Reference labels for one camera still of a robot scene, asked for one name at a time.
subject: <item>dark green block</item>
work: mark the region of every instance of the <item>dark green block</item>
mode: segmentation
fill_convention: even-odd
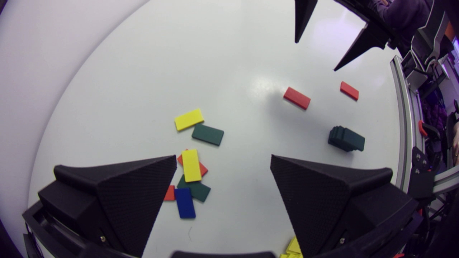
[[[195,129],[193,130],[191,137],[219,146],[223,138],[223,133],[224,131],[222,130],[208,127],[199,123],[195,125]]]
[[[365,138],[360,136],[359,134],[349,130],[348,128],[345,128],[342,139],[346,143],[353,145],[355,149],[359,151],[364,151]]]
[[[335,126],[330,131],[328,143],[344,151],[363,151],[365,138],[348,128]]]
[[[180,182],[177,184],[177,188],[187,188],[191,190],[191,196],[201,202],[204,202],[209,195],[210,187],[203,185],[201,182],[185,182],[185,175],[182,175]]]

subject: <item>red block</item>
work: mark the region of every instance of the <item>red block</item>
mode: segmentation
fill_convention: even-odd
[[[301,107],[302,109],[306,110],[309,106],[309,102],[311,101],[310,98],[306,97],[305,95],[299,93],[298,91],[288,87],[287,91],[284,94],[284,99],[290,100],[297,106]]]
[[[177,161],[180,163],[180,165],[183,166],[183,159],[182,159],[182,155],[180,155],[178,158],[177,158]],[[201,171],[201,176],[205,175],[207,173],[207,171],[209,171],[206,167],[204,167],[204,165],[199,162],[199,169]]]
[[[349,97],[353,98],[355,101],[358,100],[358,90],[354,89],[352,86],[345,82],[341,82],[341,92],[344,92]]]
[[[165,201],[175,201],[174,189],[174,185],[169,186],[168,191],[166,192],[166,196],[164,197]]]

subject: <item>round white table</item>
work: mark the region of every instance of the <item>round white table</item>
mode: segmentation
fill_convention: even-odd
[[[41,141],[29,205],[55,178],[55,165],[95,166],[179,155],[196,148],[212,188],[181,220],[165,202],[143,257],[174,250],[283,253],[294,236],[269,170],[271,154],[352,168],[392,168],[399,119],[389,66],[396,51],[371,49],[337,72],[365,23],[319,1],[299,44],[294,1],[152,0],[116,28],[75,75]],[[358,101],[340,92],[345,81]],[[287,87],[311,98],[306,111]],[[219,147],[177,132],[174,118],[201,108],[225,131]],[[365,137],[365,150],[327,144],[337,125]],[[172,184],[183,169],[178,165]]]

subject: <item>purple shirt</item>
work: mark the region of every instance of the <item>purple shirt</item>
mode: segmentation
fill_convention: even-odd
[[[398,50],[405,56],[416,30],[425,26],[431,5],[426,0],[394,0],[389,6],[379,0],[373,2],[379,16],[400,36]]]

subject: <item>yellow block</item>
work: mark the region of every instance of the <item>yellow block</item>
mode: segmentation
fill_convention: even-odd
[[[295,236],[287,246],[287,253],[301,253],[300,244],[298,244],[297,236]]]
[[[177,131],[181,131],[201,122],[204,122],[204,118],[202,117],[201,110],[198,108],[184,115],[176,117],[175,127],[177,127]]]
[[[199,168],[198,151],[182,151],[183,171],[185,182],[201,181],[201,169]]]

